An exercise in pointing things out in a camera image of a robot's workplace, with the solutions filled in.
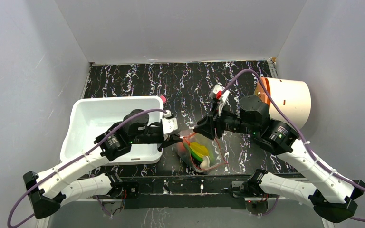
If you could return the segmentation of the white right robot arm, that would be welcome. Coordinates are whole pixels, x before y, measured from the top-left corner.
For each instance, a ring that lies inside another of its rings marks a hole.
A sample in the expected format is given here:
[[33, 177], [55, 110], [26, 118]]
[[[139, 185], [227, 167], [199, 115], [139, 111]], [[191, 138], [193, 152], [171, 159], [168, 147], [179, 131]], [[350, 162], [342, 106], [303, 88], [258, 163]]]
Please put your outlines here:
[[194, 132], [208, 139], [220, 138], [225, 131], [253, 136], [261, 149], [289, 163], [307, 182], [285, 179], [257, 169], [247, 181], [234, 181], [229, 192], [235, 197], [279, 195], [311, 207], [320, 217], [333, 223], [351, 218], [357, 209], [355, 200], [362, 191], [356, 180], [339, 179], [335, 171], [322, 168], [322, 159], [304, 147], [299, 134], [287, 123], [274, 120], [269, 105], [255, 95], [239, 101], [239, 114], [233, 114], [213, 99], [211, 110], [197, 123]]

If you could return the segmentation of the yellow starfruit toy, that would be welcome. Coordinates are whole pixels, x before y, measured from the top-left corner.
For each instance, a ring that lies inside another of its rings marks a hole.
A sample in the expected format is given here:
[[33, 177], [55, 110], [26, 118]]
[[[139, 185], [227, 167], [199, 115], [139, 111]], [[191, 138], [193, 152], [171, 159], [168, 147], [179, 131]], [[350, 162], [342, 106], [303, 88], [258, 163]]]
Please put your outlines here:
[[204, 145], [201, 145], [197, 142], [192, 142], [189, 146], [201, 158], [203, 158], [203, 156], [210, 155], [209, 150]]

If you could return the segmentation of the green chili pepper toy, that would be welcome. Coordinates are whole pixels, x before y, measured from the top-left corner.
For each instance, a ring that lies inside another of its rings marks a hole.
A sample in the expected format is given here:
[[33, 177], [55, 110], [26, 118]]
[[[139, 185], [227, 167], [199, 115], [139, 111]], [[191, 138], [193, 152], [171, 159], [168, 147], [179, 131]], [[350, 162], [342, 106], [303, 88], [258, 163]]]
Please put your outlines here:
[[203, 159], [199, 157], [189, 146], [187, 143], [183, 143], [184, 148], [189, 152], [192, 159], [194, 159], [197, 162], [203, 162]]

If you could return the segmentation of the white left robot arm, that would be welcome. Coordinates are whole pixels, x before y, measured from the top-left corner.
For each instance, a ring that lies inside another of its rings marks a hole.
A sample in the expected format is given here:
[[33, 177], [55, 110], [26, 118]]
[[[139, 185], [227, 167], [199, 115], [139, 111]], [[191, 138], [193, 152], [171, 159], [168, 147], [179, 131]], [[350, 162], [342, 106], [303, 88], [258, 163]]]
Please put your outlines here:
[[135, 109], [121, 122], [114, 123], [97, 136], [94, 146], [70, 161], [39, 173], [23, 175], [28, 197], [36, 219], [57, 212], [67, 203], [96, 195], [119, 197], [124, 188], [113, 174], [79, 180], [89, 171], [126, 155], [134, 144], [157, 144], [158, 150], [182, 141], [177, 119], [169, 110]]

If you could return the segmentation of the beige mushroom toy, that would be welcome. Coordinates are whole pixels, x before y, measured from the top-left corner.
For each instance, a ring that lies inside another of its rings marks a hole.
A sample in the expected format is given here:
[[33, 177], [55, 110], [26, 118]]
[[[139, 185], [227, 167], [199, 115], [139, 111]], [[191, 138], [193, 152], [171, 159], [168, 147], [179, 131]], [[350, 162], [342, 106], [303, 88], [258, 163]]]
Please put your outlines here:
[[210, 158], [209, 156], [203, 156], [202, 162], [200, 163], [201, 170], [208, 170], [210, 168]]

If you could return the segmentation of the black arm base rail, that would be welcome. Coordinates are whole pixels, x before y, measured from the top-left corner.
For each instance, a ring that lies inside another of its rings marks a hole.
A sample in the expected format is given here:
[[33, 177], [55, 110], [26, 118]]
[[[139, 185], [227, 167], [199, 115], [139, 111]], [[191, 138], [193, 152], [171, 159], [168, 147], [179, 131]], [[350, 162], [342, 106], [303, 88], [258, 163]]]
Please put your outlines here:
[[246, 183], [249, 175], [126, 176], [106, 173], [84, 178], [65, 187], [61, 205], [97, 196], [105, 203], [125, 199], [125, 209], [215, 208], [245, 209], [246, 198], [268, 197], [275, 193], [233, 193], [231, 188]]

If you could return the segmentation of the clear orange zip bag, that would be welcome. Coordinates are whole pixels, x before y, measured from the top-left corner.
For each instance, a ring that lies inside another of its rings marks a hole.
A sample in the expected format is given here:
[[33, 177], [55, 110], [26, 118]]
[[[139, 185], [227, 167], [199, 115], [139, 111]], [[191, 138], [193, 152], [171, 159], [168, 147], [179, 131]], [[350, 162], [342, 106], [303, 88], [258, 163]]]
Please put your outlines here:
[[180, 159], [198, 173], [210, 173], [228, 166], [217, 139], [210, 140], [192, 129], [180, 132], [182, 142], [174, 145]]

